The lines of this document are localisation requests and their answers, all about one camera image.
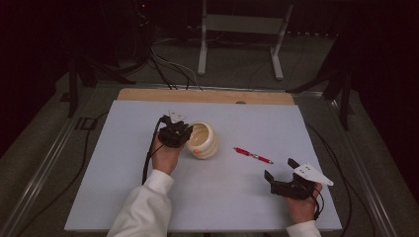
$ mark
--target human hand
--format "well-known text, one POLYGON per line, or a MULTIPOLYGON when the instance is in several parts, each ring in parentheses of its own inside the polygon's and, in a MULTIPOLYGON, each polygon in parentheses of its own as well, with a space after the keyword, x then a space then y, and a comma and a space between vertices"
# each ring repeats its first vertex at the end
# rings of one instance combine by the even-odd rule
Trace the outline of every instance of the human hand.
POLYGON ((184 146, 179 148, 170 148, 165 146, 157 138, 154 140, 152 156, 153 169, 166 173, 170 176, 178 164, 178 157, 184 146))
MULTIPOLYGON (((318 193, 320 193, 323 187, 321 186, 321 184, 316 183, 315 188, 317 189, 317 191, 314 190, 313 196, 317 198, 318 193)), ((314 211, 316 208, 316 204, 311 197, 308 197, 304 200, 285 197, 285 200, 290 208, 291 219, 295 224, 303 223, 314 219, 314 211)))

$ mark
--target white sleeve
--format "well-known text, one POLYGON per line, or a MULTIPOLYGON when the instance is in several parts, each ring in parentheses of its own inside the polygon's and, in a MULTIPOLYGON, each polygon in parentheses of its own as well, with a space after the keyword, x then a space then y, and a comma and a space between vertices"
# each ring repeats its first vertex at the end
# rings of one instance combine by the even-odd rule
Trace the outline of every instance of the white sleeve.
POLYGON ((167 193, 173 182, 170 176, 153 170, 143 186, 131 191, 107 236, 166 237, 172 213, 167 193))
POLYGON ((290 237, 320 237, 320 232, 315 226, 315 221, 310 220, 287 227, 290 237))

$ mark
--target dark background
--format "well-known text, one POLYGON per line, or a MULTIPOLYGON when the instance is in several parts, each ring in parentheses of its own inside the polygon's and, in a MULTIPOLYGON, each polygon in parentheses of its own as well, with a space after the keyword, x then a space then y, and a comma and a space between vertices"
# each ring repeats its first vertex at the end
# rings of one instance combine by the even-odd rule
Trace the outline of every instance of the dark background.
MULTIPOLYGON (((251 3, 238 1, 234 14, 276 17, 275 9, 285 4, 266 0, 249 7, 251 3)), ((233 4, 209 1, 209 12, 229 14, 233 4)), ((121 47, 117 38, 122 33, 116 32, 121 26, 131 27, 127 6, 128 1, 0 2, 0 155, 53 95, 74 46, 106 63, 124 56, 118 52, 130 51, 121 47)), ((147 8, 153 24, 179 39, 191 35, 187 26, 201 23, 200 1, 153 1, 147 8)), ((339 67, 350 73, 353 89, 416 199, 418 9, 414 1, 299 1, 288 27, 292 35, 336 38, 323 69, 339 67)))

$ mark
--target red marker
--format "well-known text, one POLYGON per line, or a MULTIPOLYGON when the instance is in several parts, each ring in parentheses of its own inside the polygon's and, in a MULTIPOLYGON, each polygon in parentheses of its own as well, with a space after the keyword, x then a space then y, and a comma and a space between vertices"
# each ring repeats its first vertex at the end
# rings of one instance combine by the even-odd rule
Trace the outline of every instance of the red marker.
POLYGON ((262 157, 260 155, 252 154, 252 153, 248 152, 247 150, 243 150, 243 149, 238 148, 238 147, 233 147, 233 148, 237 153, 240 153, 240 154, 243 154, 243 155, 246 155, 246 156, 251 156, 255 159, 258 159, 260 161, 263 161, 263 162, 266 162, 266 163, 269 163, 269 164, 274 164, 274 162, 272 162, 271 160, 269 160, 265 157, 262 157))

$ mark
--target floor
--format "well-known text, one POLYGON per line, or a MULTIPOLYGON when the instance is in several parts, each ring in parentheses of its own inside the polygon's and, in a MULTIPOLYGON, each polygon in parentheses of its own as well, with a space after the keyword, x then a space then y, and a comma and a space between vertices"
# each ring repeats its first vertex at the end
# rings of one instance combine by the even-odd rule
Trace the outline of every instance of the floor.
MULTIPOLYGON (((274 41, 248 35, 242 39, 221 36, 217 43, 209 41, 204 76, 197 75, 198 39, 179 41, 161 35, 152 48, 155 60, 164 64, 160 66, 162 73, 179 89, 186 88, 186 76, 167 68, 169 64, 163 60, 181 65, 190 77, 190 89, 199 86, 204 90, 284 92, 314 78, 333 44, 333 39, 286 36, 280 51, 285 79, 278 81, 269 54, 274 41)), ((154 67, 148 61, 126 78, 136 82, 132 87, 166 87, 154 67)), ((97 118, 106 112, 119 90, 126 86, 100 73, 98 77, 100 81, 96 88, 80 86, 80 106, 73 118, 67 118, 68 103, 60 102, 62 94, 68 91, 68 75, 61 78, 56 85, 56 94, 0 159, 1 236, 106 236, 105 232, 63 230, 106 117, 99 118, 97 127, 90 131, 81 129, 77 122, 80 118, 97 118)), ((304 119, 312 125, 307 130, 323 172, 336 181, 336 188, 331 193, 342 225, 348 226, 345 236, 419 236, 417 202, 404 185, 357 93, 352 91, 348 117, 350 130, 345 131, 336 119, 336 103, 320 97, 325 86, 317 85, 293 97, 304 119), (342 173, 316 132, 336 154, 342 173), (351 184, 348 190, 341 174, 351 184)), ((344 232, 325 231, 322 236, 342 236, 344 232)), ((203 235, 171 234, 172 237, 203 235)), ((211 236, 274 237, 287 234, 212 233, 211 236)))

